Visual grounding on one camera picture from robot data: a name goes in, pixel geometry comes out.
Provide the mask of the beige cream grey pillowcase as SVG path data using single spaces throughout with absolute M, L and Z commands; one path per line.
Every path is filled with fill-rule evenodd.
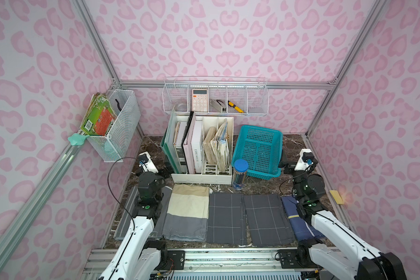
M 207 238 L 210 189 L 176 184 L 169 200 L 163 237 L 179 242 L 204 242 Z

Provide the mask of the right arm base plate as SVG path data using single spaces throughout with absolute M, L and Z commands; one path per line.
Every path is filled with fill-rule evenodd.
M 299 261 L 298 251 L 296 249 L 278 250 L 275 253 L 274 259 L 280 263 L 282 269 L 309 268 L 308 265 L 304 265 Z

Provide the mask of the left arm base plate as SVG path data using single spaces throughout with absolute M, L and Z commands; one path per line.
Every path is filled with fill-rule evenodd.
M 184 270 L 186 252 L 184 250 L 162 250 L 161 262 L 156 270 L 169 270 L 174 265 L 175 270 Z

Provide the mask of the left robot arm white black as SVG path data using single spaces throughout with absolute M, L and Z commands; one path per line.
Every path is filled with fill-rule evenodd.
M 162 212 L 162 189 L 165 180 L 141 165 L 138 180 L 139 201 L 133 212 L 128 212 L 131 223 L 110 264 L 101 273 L 100 280 L 148 280 L 165 260 L 163 250 L 147 241 Z

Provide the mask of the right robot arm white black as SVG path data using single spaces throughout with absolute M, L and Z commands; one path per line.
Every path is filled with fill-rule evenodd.
M 314 154 L 304 149 L 296 162 L 282 154 L 278 167 L 292 177 L 298 216 L 329 239 L 340 253 L 329 249 L 320 239 L 311 238 L 299 242 L 297 263 L 302 267 L 311 264 L 322 267 L 339 280 L 406 279 L 403 263 L 394 253 L 383 253 L 368 244 L 322 204 L 320 199 L 326 191 L 322 176 L 313 174 L 317 164 Z

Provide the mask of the dark grey checked pillowcase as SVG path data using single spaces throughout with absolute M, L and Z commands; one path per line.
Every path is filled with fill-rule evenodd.
M 285 246 L 296 241 L 278 195 L 251 195 L 243 199 L 253 246 Z
M 242 194 L 215 193 L 209 197 L 206 241 L 214 244 L 247 245 L 246 207 Z

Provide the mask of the teal plastic basket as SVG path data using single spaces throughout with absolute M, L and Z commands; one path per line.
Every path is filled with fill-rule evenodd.
M 233 151 L 232 166 L 239 159 L 248 163 L 247 175 L 263 180 L 280 177 L 283 134 L 275 129 L 242 126 Z

